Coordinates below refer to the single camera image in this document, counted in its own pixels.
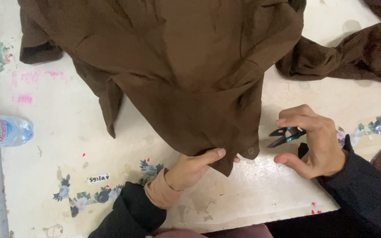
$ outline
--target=beige sleeve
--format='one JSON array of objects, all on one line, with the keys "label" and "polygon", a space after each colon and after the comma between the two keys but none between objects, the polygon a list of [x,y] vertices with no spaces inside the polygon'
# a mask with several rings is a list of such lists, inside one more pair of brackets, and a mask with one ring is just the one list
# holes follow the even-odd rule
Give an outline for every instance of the beige sleeve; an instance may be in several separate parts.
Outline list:
[{"label": "beige sleeve", "polygon": [[168,209],[173,206],[182,195],[182,192],[174,191],[167,185],[164,178],[167,172],[168,169],[162,169],[155,180],[147,183],[144,187],[146,196],[151,203],[161,209]]}]

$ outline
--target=water bottle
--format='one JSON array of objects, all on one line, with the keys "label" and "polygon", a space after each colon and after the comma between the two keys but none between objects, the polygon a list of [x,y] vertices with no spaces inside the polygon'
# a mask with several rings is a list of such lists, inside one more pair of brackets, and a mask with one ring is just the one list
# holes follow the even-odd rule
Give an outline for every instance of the water bottle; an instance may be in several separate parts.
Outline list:
[{"label": "water bottle", "polygon": [[0,116],[0,147],[19,146],[33,138],[33,125],[12,116]]}]

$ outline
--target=name sticker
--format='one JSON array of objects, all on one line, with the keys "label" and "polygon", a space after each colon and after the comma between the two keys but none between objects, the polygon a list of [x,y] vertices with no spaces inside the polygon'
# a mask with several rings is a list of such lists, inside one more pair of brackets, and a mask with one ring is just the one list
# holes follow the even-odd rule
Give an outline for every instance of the name sticker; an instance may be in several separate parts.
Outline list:
[{"label": "name sticker", "polygon": [[103,174],[103,175],[94,176],[94,177],[89,177],[88,178],[88,183],[89,184],[94,184],[94,183],[97,183],[97,182],[102,182],[102,181],[108,180],[109,178],[110,178],[110,174],[109,173],[106,173],[106,174]]}]

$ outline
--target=worn table surface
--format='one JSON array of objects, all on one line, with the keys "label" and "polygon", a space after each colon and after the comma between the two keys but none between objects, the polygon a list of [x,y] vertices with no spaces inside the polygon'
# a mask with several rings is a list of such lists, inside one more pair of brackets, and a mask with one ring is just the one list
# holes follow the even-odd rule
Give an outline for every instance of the worn table surface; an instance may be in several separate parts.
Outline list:
[{"label": "worn table surface", "polygon": [[[323,45],[337,45],[336,39],[379,22],[359,0],[309,0],[304,18],[303,35]],[[151,180],[178,153],[127,98],[115,125],[117,138],[111,138],[97,97],[70,57],[25,65],[19,62],[21,37],[17,2],[0,0],[0,114],[35,125],[33,140],[2,149],[9,229],[12,237],[86,237],[111,211],[125,181]],[[236,164],[230,177],[209,170],[168,211],[163,226],[206,232],[337,209],[315,181],[273,163],[275,154],[296,152],[302,140],[266,149],[279,111],[303,103],[351,133],[381,116],[381,84],[288,81],[270,68],[262,94],[260,155]],[[370,159],[381,149],[381,136],[359,136],[355,149]],[[93,177],[98,179],[89,182]]]}]

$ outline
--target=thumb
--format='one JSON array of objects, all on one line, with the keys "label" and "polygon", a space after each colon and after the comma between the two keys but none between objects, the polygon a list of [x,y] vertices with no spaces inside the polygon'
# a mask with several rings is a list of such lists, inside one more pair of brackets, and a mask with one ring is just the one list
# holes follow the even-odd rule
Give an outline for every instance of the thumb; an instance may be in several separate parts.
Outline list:
[{"label": "thumb", "polygon": [[300,160],[296,155],[290,153],[278,154],[274,157],[274,162],[284,164],[287,167],[295,170],[295,172],[305,178],[312,179],[315,177],[313,168]]},{"label": "thumb", "polygon": [[198,161],[198,164],[200,166],[212,164],[215,161],[223,158],[226,155],[226,150],[225,149],[211,149],[205,152],[205,154],[202,154],[200,156],[196,156],[195,160]]}]

